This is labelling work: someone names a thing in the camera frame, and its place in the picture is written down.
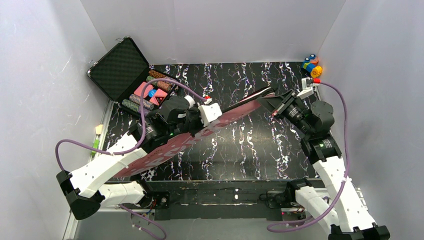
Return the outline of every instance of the black marble table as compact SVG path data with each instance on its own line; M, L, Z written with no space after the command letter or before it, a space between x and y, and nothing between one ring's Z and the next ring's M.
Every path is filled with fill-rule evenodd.
M255 62L154 65L180 79L198 94L219 103L221 109L257 89L271 86L276 94L300 91L306 72L300 62ZM305 98L309 105L318 95ZM115 104L103 149L112 146L138 120ZM167 162L141 173L150 181L276 180L315 178L295 127L286 119L270 117L264 108L232 123L220 132L180 152ZM124 179L111 179L112 182Z

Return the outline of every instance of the colorful toy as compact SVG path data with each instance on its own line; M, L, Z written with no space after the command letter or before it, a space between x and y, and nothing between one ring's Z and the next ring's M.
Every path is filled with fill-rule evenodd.
M323 68L318 66L318 57L315 54L305 58L302 68L308 71L312 78L318 78L323 73Z

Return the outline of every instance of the robotic arm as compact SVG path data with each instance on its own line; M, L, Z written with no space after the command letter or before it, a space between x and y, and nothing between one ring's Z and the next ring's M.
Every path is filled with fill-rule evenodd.
M306 179L297 179L287 185L286 201L297 202L308 209L326 231L329 240L388 240L390 234L387 228L376 224L364 209L351 180L345 177L342 153L330 134L334 124L333 107L324 101L316 101L308 108L302 102L318 84L319 79L302 79L303 91L298 95L289 90L274 96L270 88L264 88L224 113L217 103L211 104L210 98L200 105L190 96L172 96L160 109L146 116L145 138L139 148L122 155L102 154L72 172L61 171L56 178L77 220L88 218L101 206L140 204L151 193L144 182L105 183L114 176L135 175L153 168L262 106L273 117L287 118L298 128L302 150L321 177L330 198L338 199L331 209ZM143 134L142 129L140 122L131 126L108 152L119 152L136 145ZM279 232L270 227L268 230Z

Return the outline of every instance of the white wall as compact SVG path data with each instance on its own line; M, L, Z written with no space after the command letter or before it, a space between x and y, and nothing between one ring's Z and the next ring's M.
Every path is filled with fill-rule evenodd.
M130 35L149 63L302 61L345 0L81 0L106 48Z
M349 111L353 182L390 239L422 239L424 2L347 0L318 53ZM337 95L335 136L343 143Z
M106 53L79 1L0 1L0 238L62 239L69 206L54 149L92 144L107 98L86 77ZM63 145L73 170L90 152Z

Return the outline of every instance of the purple cable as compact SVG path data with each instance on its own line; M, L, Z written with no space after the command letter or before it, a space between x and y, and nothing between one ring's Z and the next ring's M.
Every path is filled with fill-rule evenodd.
M140 96L144 96L144 92L145 92L145 90L146 90L147 86L149 86L150 84L152 84L152 83L154 83L154 82L159 82L159 81L168 82L168 83L172 83L172 84L178 85L178 86L180 86L180 87L184 88L185 90L187 90L189 93L193 94L195 97L197 97L197 98L199 98L200 100L202 100L203 102L205 102L205 101L207 100L206 98L201 97L200 95L198 95L197 93L195 93L193 90L191 90L189 87L185 86L184 84L179 83L179 82L177 82L177 81L175 81L175 80L168 79L168 78L156 78L156 79L154 79L154 80L151 80L151 81L147 82L147 84L146 84L146 85L144 85L144 87L141 89L141 94L140 94ZM143 105L143 98L141 98L141 97L140 97L140 106L142 106L142 105ZM136 150L137 148L139 148L139 147L140 147L140 145L142 144L143 140L145 139L145 136L146 136L146 125L145 125L144 108L143 108L143 107L141 107L140 111L141 111L141 114L140 114L140 115L141 115L141 125L142 125L142 134L141 134L141 138L140 138L140 140L137 142L137 144L136 144L134 147L132 147L132 148L130 148L130 149L128 149L128 150L125 150L125 151L117 151L117 152L114 152L114 153L113 153L114 155L122 155L122 154L131 153L132 151L134 151L134 150ZM54 152L55 152L55 154L56 154L57 164L59 165L59 168L60 168L62 171L64 171L65 169L64 169L64 167L63 167L63 165L62 165L62 163L61 163L61 160L60 160L60 158L59 158L59 146L60 146L62 143L65 143L65 142L67 142L67 143L71 143L71 144L75 144L75 145L77 145L77 146L80 146L80 147L82 147L82 148L85 148L85 149L88 149L88 150L91 150L91 151L95 151L95 152L97 152L97 153L106 154L106 155L111 155L111 153L110 153L110 152L108 152L108 151L103 151L103 150L100 150L100 149L97 149L97 148L94 148L94 147L91 147L91 146L85 145L85 144L83 144L83 143L80 143L80 142L75 141L75 140L72 140L72 139L62 139L62 140L60 140L60 141L56 144L56 148L54 149Z
M142 218L142 219L146 220L147 222L149 222L149 223L155 225L156 227L158 227L162 231L164 237L163 238L160 238L160 237L156 236L155 234L153 234L151 231L147 230L146 228L141 227L141 226L139 226L137 224L134 224L134 226L136 226L138 229L141 228L141 230L145 231L146 233L148 233L150 236L152 236L156 240L165 240L167 238L167 232L165 231L165 229L164 229L163 226L161 226L157 222L152 221L152 220L148 219L147 217L144 217L143 215L141 215L141 214L139 214L139 213L137 213L137 212L135 212L135 211L127 208L126 206L124 206L122 204L119 204L119 206L122 209L126 210L127 212L129 212L129 213L131 213L131 214L133 214L133 215L135 215L135 216L137 216L139 218Z
M348 132L348 108L346 106L346 102L345 102L345 98L343 97L342 93L333 85L329 84L329 83L325 83L325 82L321 82L322 85L328 86L332 89L334 89L334 91L337 92L337 94L340 97L341 103L343 104L343 111L344 111L344 151L346 154L346 170L344 171L344 178L348 177L348 173L349 173L349 169L351 168L351 161L349 158L349 152L348 152L348 138L347 138L347 132ZM270 232L273 233L289 233L289 232L294 232L297 230L301 230L304 228L307 228L309 226L312 226L316 223L318 223L321 219L323 219L327 214L329 214L329 212L334 208L334 206L336 205L337 201L339 200L340 196L342 195L343 189L345 189L345 181L341 182L340 188L333 200L333 202L330 204L330 206L327 208L327 210L325 210L320 216L318 216L317 218L315 218L314 220L303 224L302 226L298 226L298 227L294 227L294 228L287 228L287 229L271 229L272 227L276 226L276 225L286 225L286 224L290 224L290 223L294 223L296 221L283 221L283 222L277 222L277 223L273 223L270 224L266 227L266 229Z

